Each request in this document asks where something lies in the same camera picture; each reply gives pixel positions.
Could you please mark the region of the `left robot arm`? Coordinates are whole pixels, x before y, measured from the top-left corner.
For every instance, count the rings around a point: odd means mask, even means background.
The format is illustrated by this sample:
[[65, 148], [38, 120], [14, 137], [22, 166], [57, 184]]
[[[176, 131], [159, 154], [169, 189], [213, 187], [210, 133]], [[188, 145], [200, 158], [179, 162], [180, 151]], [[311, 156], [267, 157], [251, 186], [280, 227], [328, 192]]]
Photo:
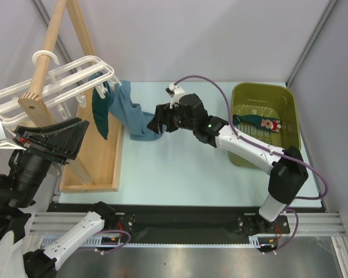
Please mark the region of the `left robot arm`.
[[45, 248], [24, 250], [34, 213], [27, 209], [50, 168], [69, 164], [89, 127], [74, 118], [46, 127], [17, 126], [9, 174], [0, 174], [0, 277], [55, 277], [67, 258], [91, 236], [115, 228], [115, 210], [98, 202], [60, 239]]

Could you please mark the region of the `dark green sock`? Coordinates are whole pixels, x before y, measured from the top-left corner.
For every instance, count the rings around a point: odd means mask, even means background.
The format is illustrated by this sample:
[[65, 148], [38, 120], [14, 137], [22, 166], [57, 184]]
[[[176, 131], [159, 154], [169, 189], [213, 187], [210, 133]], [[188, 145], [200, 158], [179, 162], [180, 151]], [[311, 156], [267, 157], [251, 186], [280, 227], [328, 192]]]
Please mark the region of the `dark green sock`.
[[103, 83], [105, 88], [105, 98], [101, 98], [96, 88], [93, 89], [92, 95], [92, 112], [95, 125], [100, 135], [107, 140], [108, 139], [108, 113], [109, 107], [113, 103], [113, 90], [108, 82]]

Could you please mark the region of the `blue sock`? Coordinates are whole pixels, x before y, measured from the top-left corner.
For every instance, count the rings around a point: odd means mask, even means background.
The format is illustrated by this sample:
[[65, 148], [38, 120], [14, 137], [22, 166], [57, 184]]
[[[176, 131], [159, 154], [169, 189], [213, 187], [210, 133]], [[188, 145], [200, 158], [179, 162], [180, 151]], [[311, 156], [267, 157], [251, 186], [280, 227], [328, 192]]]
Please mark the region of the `blue sock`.
[[114, 94], [113, 103], [109, 107], [108, 115], [114, 116], [130, 132], [130, 139], [133, 141], [155, 141], [162, 137], [147, 128], [152, 120], [153, 114], [145, 112], [138, 103], [131, 100], [131, 84], [122, 80], [120, 84], [113, 84], [107, 81]]

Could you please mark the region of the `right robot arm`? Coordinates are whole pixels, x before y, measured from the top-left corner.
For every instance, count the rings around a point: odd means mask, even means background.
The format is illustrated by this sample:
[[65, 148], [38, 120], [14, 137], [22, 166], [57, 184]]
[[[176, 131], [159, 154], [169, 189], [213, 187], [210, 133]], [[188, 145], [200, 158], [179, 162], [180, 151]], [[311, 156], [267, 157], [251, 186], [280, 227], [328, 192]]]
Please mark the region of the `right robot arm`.
[[278, 215], [290, 205], [309, 175], [295, 147], [282, 149], [240, 131], [228, 121], [209, 115], [196, 94], [174, 97], [171, 103], [156, 106], [148, 129], [157, 134], [187, 129], [198, 141], [238, 155], [269, 175], [267, 197], [255, 216], [258, 230], [270, 232]]

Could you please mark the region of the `white plastic clip hanger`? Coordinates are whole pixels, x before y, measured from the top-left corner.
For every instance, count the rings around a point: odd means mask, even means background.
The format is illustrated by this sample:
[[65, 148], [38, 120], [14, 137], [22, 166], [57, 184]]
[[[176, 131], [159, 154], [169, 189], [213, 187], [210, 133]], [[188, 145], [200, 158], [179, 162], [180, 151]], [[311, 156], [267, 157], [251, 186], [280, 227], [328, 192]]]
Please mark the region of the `white plastic clip hanger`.
[[[76, 98], [82, 108], [86, 107], [85, 92], [96, 89], [105, 98], [107, 89], [103, 83], [121, 84], [115, 70], [97, 56], [83, 56], [68, 64], [49, 71], [42, 96], [48, 108], [59, 107], [71, 98]], [[0, 90], [0, 121], [3, 126], [16, 126], [28, 119], [20, 108], [18, 98], [30, 88], [31, 79]]]

